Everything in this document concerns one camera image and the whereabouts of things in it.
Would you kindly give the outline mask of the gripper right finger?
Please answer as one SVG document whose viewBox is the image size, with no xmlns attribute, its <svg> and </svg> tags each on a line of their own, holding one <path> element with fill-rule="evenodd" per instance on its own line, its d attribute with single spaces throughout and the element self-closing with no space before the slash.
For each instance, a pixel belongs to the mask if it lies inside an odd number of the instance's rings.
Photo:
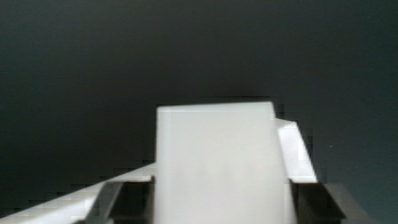
<svg viewBox="0 0 398 224">
<path fill-rule="evenodd" d="M 380 224 L 341 184 L 291 183 L 296 224 Z"/>
</svg>

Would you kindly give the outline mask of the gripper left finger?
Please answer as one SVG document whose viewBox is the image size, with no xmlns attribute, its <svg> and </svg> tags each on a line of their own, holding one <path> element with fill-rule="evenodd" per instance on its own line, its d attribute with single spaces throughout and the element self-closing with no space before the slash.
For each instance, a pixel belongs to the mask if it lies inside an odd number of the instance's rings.
<svg viewBox="0 0 398 224">
<path fill-rule="evenodd" d="M 154 182 L 106 182 L 87 216 L 73 224 L 152 224 Z"/>
</svg>

